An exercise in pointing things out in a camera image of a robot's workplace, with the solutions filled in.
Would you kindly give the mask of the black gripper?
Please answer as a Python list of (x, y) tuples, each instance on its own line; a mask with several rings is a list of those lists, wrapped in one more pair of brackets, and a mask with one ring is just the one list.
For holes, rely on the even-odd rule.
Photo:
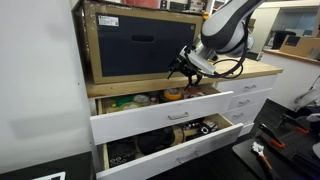
[[(205, 74), (213, 75), (216, 68), (207, 59), (200, 56), (191, 47), (184, 46), (176, 58), (168, 66), (170, 79), (175, 72), (180, 72), (188, 78), (188, 84), (184, 88), (186, 91), (189, 87), (197, 87), (202, 76)], [(193, 81), (192, 77), (196, 75), (196, 80)]]

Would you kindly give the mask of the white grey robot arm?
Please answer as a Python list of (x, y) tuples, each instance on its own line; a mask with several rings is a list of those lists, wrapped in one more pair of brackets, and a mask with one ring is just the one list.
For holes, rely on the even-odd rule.
[[(252, 48), (254, 39), (248, 28), (252, 13), (266, 0), (229, 0), (211, 14), (202, 25), (201, 32), (192, 46), (184, 46), (170, 63), (168, 78), (180, 72), (188, 78), (186, 88), (197, 86), (203, 77), (233, 79), (243, 72), (243, 62)], [(216, 71), (210, 63), (217, 55), (229, 56), (235, 65), (226, 72)]]

